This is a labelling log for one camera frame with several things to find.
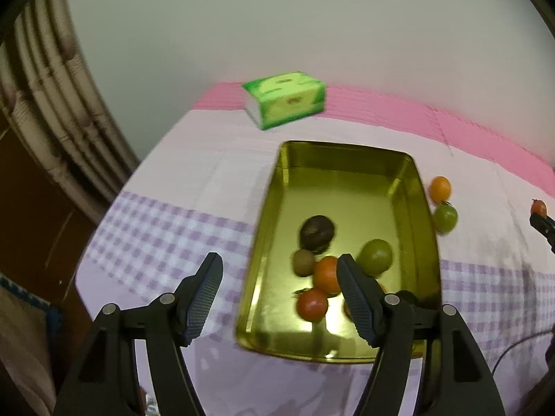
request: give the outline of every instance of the beige curtain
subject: beige curtain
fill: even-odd
[[[31,0],[0,46],[0,107],[73,202],[98,222],[138,166],[79,52],[67,0]]]

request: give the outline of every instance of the black cable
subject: black cable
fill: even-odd
[[[507,347],[504,352],[501,354],[501,356],[499,358],[497,358],[497,361],[495,363],[495,366],[493,366],[493,369],[491,371],[491,374],[494,375],[495,374],[495,370],[497,369],[497,366],[499,366],[499,363],[501,362],[501,360],[503,359],[503,357],[509,353],[514,347],[519,346],[520,344],[522,344],[523,342],[528,341],[529,339],[533,339],[533,338],[537,338],[538,336],[543,336],[543,335],[549,335],[549,334],[554,334],[553,333],[553,329],[550,328],[549,330],[543,330],[543,332],[538,332],[538,333],[534,333],[533,335],[529,335],[526,336],[525,338],[522,338],[518,341],[516,341],[515,343],[511,344],[509,347]]]

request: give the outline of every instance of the red tomato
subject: red tomato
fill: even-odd
[[[297,299],[297,314],[308,322],[320,322],[327,312],[327,295],[316,288],[304,291]]]

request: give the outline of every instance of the robotic arm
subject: robotic arm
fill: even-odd
[[[146,340],[161,414],[204,416],[180,347],[200,335],[222,276],[220,256],[209,253],[174,293],[131,310],[105,305],[62,386],[54,416],[140,415],[135,339]],[[420,339],[427,349],[415,415],[504,416],[486,361],[456,308],[426,310],[410,292],[384,294],[348,254],[338,260],[338,280],[359,335],[379,347],[355,416],[398,414],[412,342]]]
[[[551,251],[555,253],[555,220],[549,216],[542,217],[539,214],[532,213],[530,215],[530,225],[543,234],[551,246]]]

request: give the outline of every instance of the tomato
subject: tomato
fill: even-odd
[[[434,225],[439,234],[446,234],[453,230],[459,221],[459,213],[450,204],[444,202],[436,208]]]
[[[343,313],[347,316],[347,319],[352,322],[351,312],[349,311],[349,307],[347,306],[347,302],[343,302]]]
[[[393,264],[393,249],[383,239],[372,239],[364,244],[356,263],[366,275],[377,277]]]
[[[338,259],[335,256],[325,256],[314,266],[313,286],[321,289],[329,296],[336,296],[341,292],[338,277]]]
[[[440,205],[451,197],[451,183],[445,177],[435,177],[429,185],[428,192],[434,203]]]
[[[296,309],[297,314],[308,322],[320,322],[327,312],[327,295],[316,288],[299,294]]]
[[[547,217],[547,206],[541,200],[534,200],[530,208],[530,214],[538,213],[543,218]]]

